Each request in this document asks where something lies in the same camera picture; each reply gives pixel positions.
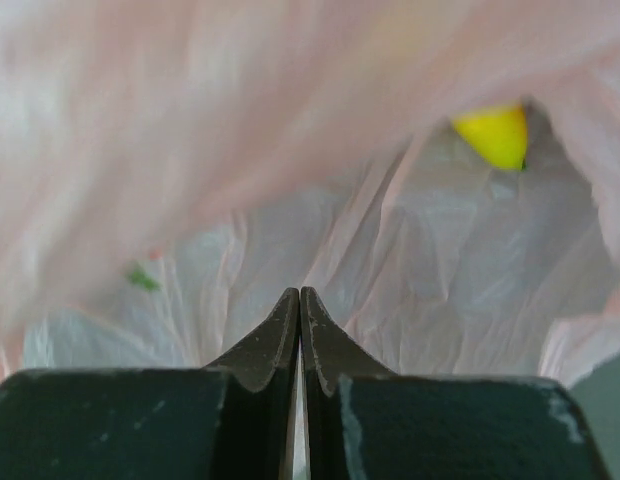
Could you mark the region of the single yellow banana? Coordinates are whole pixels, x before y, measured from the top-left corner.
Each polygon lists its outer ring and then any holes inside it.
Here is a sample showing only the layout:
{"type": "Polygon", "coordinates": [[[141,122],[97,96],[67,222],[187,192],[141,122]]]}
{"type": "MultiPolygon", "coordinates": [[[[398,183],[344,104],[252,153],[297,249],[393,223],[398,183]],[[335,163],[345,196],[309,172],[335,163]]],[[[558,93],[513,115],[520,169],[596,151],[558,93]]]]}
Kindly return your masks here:
{"type": "Polygon", "coordinates": [[[528,126],[522,103],[474,110],[451,120],[461,138],[491,167],[524,171],[528,126]]]}

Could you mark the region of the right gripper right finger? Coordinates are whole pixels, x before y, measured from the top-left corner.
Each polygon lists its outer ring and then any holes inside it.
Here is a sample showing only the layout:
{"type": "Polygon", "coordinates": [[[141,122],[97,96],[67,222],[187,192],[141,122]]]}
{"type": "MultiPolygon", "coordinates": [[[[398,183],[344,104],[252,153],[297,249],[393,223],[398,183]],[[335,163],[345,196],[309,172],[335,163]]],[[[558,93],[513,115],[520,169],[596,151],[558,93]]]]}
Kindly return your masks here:
{"type": "Polygon", "coordinates": [[[401,376],[300,293],[314,479],[606,479],[577,404],[539,377],[401,376]]]}

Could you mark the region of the pink plastic bag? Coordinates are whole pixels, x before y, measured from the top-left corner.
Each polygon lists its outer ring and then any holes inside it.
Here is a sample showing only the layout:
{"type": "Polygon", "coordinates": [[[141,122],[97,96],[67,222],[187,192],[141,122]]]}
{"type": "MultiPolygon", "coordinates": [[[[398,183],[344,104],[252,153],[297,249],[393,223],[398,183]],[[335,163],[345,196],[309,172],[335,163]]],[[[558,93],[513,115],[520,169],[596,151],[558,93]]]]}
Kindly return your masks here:
{"type": "Polygon", "coordinates": [[[0,381],[130,261],[523,97],[620,267],[620,1],[0,1],[0,381]]]}

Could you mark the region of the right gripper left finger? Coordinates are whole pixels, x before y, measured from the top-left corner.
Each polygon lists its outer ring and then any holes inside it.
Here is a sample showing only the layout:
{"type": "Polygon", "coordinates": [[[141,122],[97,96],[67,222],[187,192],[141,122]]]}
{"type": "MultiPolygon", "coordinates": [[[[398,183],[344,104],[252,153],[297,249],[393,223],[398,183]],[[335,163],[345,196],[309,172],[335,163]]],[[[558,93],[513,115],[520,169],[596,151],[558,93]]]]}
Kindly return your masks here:
{"type": "Polygon", "coordinates": [[[299,293],[202,368],[30,369],[0,384],[0,479],[288,479],[299,293]]]}

